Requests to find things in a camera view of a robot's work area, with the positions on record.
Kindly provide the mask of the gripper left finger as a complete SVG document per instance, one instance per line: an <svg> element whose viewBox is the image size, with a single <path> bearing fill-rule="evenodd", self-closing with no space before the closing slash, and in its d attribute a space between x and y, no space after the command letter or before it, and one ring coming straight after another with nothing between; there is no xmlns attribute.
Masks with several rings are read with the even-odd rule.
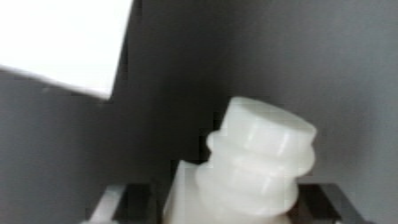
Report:
<svg viewBox="0 0 398 224"><path fill-rule="evenodd" d="M149 184L106 186L82 224L156 224L156 197Z"/></svg>

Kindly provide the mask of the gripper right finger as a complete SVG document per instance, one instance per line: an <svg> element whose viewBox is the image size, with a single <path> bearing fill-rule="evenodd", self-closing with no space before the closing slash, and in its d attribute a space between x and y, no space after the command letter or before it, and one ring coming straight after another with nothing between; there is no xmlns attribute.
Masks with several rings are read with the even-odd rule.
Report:
<svg viewBox="0 0 398 224"><path fill-rule="evenodd" d="M350 203L336 184L300 184L295 224L375 224Z"/></svg>

